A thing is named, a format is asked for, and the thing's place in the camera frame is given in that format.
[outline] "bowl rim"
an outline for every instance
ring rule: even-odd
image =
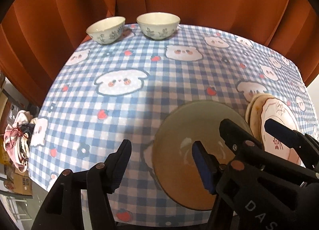
[[[106,19],[113,19],[113,18],[123,18],[124,20],[123,20],[121,23],[117,24],[117,25],[114,25],[114,26],[109,27],[109,28],[106,28],[106,29],[102,29],[102,30],[94,31],[94,32],[91,32],[90,34],[92,34],[92,33],[102,32],[102,31],[107,30],[107,29],[112,29],[112,28],[114,28],[114,27],[117,27],[118,25],[121,25],[122,23],[125,23],[125,21],[126,21],[126,18],[125,18],[125,17],[123,17],[123,16],[113,16],[113,17],[108,17],[108,18],[105,18],[105,19],[98,20],[97,22],[94,22],[93,24],[89,25],[89,26],[87,27],[87,29],[85,30],[85,32],[89,35],[89,33],[88,33],[87,31],[88,31],[88,29],[89,29],[90,27],[92,27],[92,26],[93,26],[93,25],[95,25],[96,23],[99,23],[100,21],[103,21],[103,20],[106,20]]]
[[[153,13],[169,14],[169,15],[178,17],[177,15],[172,14],[172,13],[168,13],[168,12],[160,12],[160,11],[158,11],[158,12],[147,12],[147,13],[144,13],[144,14],[139,15],[139,16],[136,18],[136,22],[137,22],[138,24],[152,25],[152,26],[165,26],[165,25],[172,25],[172,24],[175,24],[175,23],[176,23],[176,22],[172,22],[172,23],[164,23],[164,24],[152,24],[152,23],[144,23],[144,22],[138,21],[138,18],[139,18],[139,17],[141,17],[141,16],[143,16],[143,15],[146,15],[146,14],[153,14]],[[181,22],[181,18],[178,17],[178,23],[177,23],[177,24],[179,24],[180,22]]]

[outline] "tablecloth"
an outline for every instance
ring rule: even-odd
[[[244,116],[258,92],[287,103],[301,132],[318,137],[298,68],[281,54],[212,28],[179,25],[171,37],[154,41],[137,24],[126,25],[111,45],[82,43],[56,77],[32,136],[30,177],[49,190],[64,169],[87,170],[129,139],[131,159],[120,187],[109,195],[115,220],[142,226],[205,223],[209,211],[183,208],[156,182],[149,157],[154,135],[188,101],[216,100]],[[82,204],[87,209],[85,191]]]

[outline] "red strawberry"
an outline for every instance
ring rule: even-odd
[[[100,120],[106,119],[106,118],[107,118],[107,115],[108,115],[108,111],[106,111],[106,113],[105,113],[105,110],[104,110],[104,109],[101,109],[101,110],[98,112],[98,119],[100,119]]]
[[[50,155],[51,155],[52,157],[55,157],[55,156],[56,156],[56,149],[55,149],[55,148],[53,148],[53,149],[50,150]]]
[[[124,210],[124,209],[120,209],[117,213],[116,216],[119,220],[123,221],[123,222],[130,222],[133,219],[132,213]]]
[[[153,61],[153,62],[157,62],[160,60],[161,60],[161,57],[159,57],[158,55],[151,57],[151,61]]]
[[[69,89],[69,86],[68,86],[68,85],[64,85],[63,88],[62,88],[62,91],[65,92],[65,91],[67,91],[68,89]]]
[[[217,92],[216,92],[216,90],[215,90],[214,87],[208,87],[208,88],[206,89],[206,92],[207,92],[207,94],[210,95],[210,96],[215,96],[215,95],[217,94]]]
[[[131,55],[131,54],[132,54],[132,52],[131,52],[131,51],[129,51],[129,50],[126,50],[126,51],[124,52],[124,54],[125,54],[125,55]]]

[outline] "plate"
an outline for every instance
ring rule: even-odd
[[[253,136],[259,141],[261,141],[260,137],[260,115],[263,108],[263,105],[267,101],[267,99],[271,98],[268,94],[267,95],[261,95],[257,97],[257,99],[254,101],[251,112],[250,112],[250,119],[249,119],[249,125],[251,132],[253,133]]]
[[[301,160],[294,149],[286,147],[283,143],[265,131],[265,121],[269,118],[276,120],[292,130],[300,131],[298,122],[290,108],[279,99],[268,99],[265,102],[261,112],[260,134],[266,152],[274,154],[290,162],[300,164]]]
[[[267,93],[258,93],[258,94],[253,95],[253,97],[251,98],[250,103],[249,103],[248,106],[247,106],[246,113],[245,113],[245,120],[246,120],[246,122],[248,123],[248,125],[249,125],[249,121],[250,121],[251,108],[252,108],[252,106],[253,106],[255,100],[256,100],[258,97],[262,96],[262,95],[268,95],[269,98],[273,98],[273,96],[272,96],[271,94],[267,94]]]
[[[220,163],[234,158],[219,134],[220,122],[229,118],[251,134],[245,120],[225,104],[212,100],[178,107],[161,124],[154,138],[153,168],[157,181],[176,203],[192,210],[211,210],[215,196],[204,189],[192,157],[192,144],[200,140]]]

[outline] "bowl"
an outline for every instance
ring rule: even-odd
[[[176,31],[181,19],[171,13],[150,12],[138,16],[136,21],[147,37],[161,40]]]
[[[102,19],[89,26],[87,34],[100,44],[111,44],[122,35],[124,24],[124,17]]]

